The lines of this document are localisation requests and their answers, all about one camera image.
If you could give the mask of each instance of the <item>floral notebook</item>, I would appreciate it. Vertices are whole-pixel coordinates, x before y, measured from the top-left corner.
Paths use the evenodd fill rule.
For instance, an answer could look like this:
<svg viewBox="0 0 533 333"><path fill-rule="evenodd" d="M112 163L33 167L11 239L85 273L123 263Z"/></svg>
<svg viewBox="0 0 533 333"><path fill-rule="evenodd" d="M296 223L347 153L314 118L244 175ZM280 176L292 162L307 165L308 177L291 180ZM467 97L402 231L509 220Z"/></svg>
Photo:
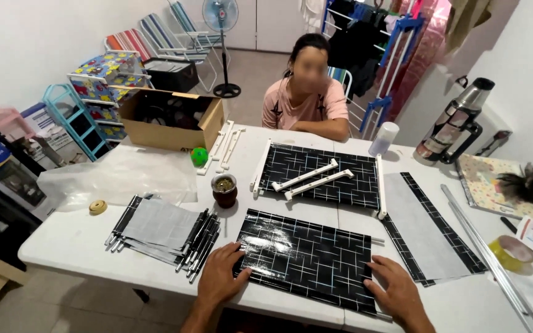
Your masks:
<svg viewBox="0 0 533 333"><path fill-rule="evenodd" d="M470 207L522 219L533 218L533 204L523 201L507 201L499 187L499 174L521 174L519 163L504 159L462 154L456 160L456 169L464 187Z"/></svg>

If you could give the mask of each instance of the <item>girl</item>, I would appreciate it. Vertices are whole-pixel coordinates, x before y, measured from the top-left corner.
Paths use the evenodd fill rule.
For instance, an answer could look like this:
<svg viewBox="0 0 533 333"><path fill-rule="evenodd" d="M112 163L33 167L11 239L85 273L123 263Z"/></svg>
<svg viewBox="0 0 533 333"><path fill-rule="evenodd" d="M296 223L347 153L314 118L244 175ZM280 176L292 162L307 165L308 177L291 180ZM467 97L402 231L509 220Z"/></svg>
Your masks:
<svg viewBox="0 0 533 333"><path fill-rule="evenodd" d="M295 42L283 79L266 91L263 127L347 138L345 93L340 82L326 75L329 52L330 44L321 34L305 34Z"/></svg>

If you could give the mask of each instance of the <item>fan base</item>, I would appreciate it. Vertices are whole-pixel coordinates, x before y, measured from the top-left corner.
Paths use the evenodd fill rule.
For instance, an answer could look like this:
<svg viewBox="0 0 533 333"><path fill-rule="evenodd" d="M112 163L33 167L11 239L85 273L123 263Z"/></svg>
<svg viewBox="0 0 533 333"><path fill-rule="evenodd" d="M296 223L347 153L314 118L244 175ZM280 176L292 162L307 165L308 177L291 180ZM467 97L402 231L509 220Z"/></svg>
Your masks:
<svg viewBox="0 0 533 333"><path fill-rule="evenodd" d="M213 88L213 94L221 98L238 97L241 92L242 89L240 88L240 86L231 83L218 84L217 86L215 86L215 88Z"/></svg>

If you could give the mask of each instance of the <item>black storage box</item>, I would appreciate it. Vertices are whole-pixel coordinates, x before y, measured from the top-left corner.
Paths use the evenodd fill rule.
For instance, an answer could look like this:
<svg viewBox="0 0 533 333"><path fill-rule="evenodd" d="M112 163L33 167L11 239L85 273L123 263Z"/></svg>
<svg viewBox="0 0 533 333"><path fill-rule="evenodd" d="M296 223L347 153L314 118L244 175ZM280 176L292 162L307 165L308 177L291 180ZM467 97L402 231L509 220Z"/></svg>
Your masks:
<svg viewBox="0 0 533 333"><path fill-rule="evenodd" d="M153 87L158 90L185 93L198 84L193 61L150 58L143 65L152 76Z"/></svg>

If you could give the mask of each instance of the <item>standing fan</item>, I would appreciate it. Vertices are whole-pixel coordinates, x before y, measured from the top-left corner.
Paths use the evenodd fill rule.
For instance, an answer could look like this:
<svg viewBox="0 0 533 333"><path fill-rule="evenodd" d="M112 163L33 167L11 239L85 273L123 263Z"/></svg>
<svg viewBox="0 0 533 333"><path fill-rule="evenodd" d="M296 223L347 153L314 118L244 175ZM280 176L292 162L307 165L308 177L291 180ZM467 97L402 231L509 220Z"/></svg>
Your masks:
<svg viewBox="0 0 533 333"><path fill-rule="evenodd" d="M228 82L226 41L223 32L229 31L238 21L238 4L236 0L205 0L203 3L203 19L205 23L221 34L221 61L223 62L223 77L225 83L213 88L213 94L221 98L232 98L242 92L240 86Z"/></svg>

